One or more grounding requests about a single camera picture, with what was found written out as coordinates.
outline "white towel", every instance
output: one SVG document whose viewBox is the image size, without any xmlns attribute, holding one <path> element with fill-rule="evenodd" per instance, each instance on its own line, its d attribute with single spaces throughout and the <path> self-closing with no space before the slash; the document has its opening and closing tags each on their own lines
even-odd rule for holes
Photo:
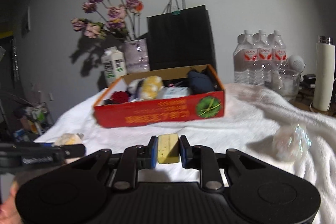
<svg viewBox="0 0 336 224">
<path fill-rule="evenodd" d="M 55 141 L 63 133 L 83 133 L 87 153 L 110 148 L 120 153 L 132 145 L 146 145 L 152 135 L 178 132 L 191 145 L 206 145 L 224 153 L 236 148 L 269 164 L 305 178 L 321 195 L 314 224 L 336 223 L 336 119 L 295 108 L 275 92 L 256 86 L 226 85 L 226 113 L 223 118 L 189 122 L 165 122 L 134 128 L 102 128 L 92 117 L 98 94 L 64 113 L 43 136 L 41 142 Z M 308 155 L 295 164 L 272 157 L 272 136 L 280 125 L 304 123 L 312 146 Z M 196 170 L 183 170 L 181 163 L 141 170 L 141 181 L 194 181 Z"/>
</svg>

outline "red bottle label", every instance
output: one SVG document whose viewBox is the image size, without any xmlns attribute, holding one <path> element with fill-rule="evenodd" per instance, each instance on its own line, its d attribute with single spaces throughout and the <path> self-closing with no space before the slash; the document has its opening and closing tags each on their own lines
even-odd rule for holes
<svg viewBox="0 0 336 224">
<path fill-rule="evenodd" d="M 245 50 L 244 59 L 245 61 L 256 61 L 258 52 L 256 49 Z"/>
<path fill-rule="evenodd" d="M 277 61 L 283 61 L 287 59 L 287 53 L 286 53 L 286 50 L 284 49 L 281 49 L 281 50 L 274 49 L 273 55 L 274 55 L 274 60 L 277 60 Z"/>
<path fill-rule="evenodd" d="M 272 49 L 258 48 L 258 60 L 272 60 Z"/>
</svg>

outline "wooden table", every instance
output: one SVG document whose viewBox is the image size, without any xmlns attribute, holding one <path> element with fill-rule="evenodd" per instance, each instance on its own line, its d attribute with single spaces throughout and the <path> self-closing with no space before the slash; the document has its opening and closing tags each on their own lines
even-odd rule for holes
<svg viewBox="0 0 336 224">
<path fill-rule="evenodd" d="M 304 111 L 312 112 L 311 111 L 311 109 L 312 109 L 313 112 L 318 112 L 318 113 L 322 113 L 324 115 L 336 117 L 336 104 L 331 104 L 329 110 L 326 111 L 326 112 L 320 111 L 320 110 L 314 108 L 313 106 L 311 106 L 311 109 L 310 109 L 309 106 L 313 101 L 313 97 L 314 97 L 314 90 L 313 89 L 303 88 L 303 89 L 299 90 L 298 96 L 294 100 L 290 100 L 289 102 L 293 106 L 295 106 L 299 109 L 302 109 Z"/>
</svg>

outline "white thermos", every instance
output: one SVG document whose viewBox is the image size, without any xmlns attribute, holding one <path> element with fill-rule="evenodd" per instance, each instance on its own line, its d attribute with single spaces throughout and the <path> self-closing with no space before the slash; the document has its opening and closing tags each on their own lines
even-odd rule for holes
<svg viewBox="0 0 336 224">
<path fill-rule="evenodd" d="M 331 37 L 319 36 L 316 44 L 316 84 L 313 107 L 327 111 L 334 85 L 335 45 Z"/>
</svg>

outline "finger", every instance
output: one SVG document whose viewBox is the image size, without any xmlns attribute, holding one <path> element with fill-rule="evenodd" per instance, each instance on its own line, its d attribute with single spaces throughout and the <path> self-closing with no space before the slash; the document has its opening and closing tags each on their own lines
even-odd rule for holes
<svg viewBox="0 0 336 224">
<path fill-rule="evenodd" d="M 22 221 L 19 213 L 16 213 L 11 217 L 1 219 L 0 224 L 22 224 Z"/>
<path fill-rule="evenodd" d="M 8 199 L 1 206 L 0 219 L 10 217 L 17 213 L 15 206 L 15 197 L 10 195 Z"/>
<path fill-rule="evenodd" d="M 9 190 L 9 194 L 15 197 L 18 190 L 19 190 L 19 184 L 16 181 L 13 181 L 12 186 L 10 187 Z"/>
</svg>

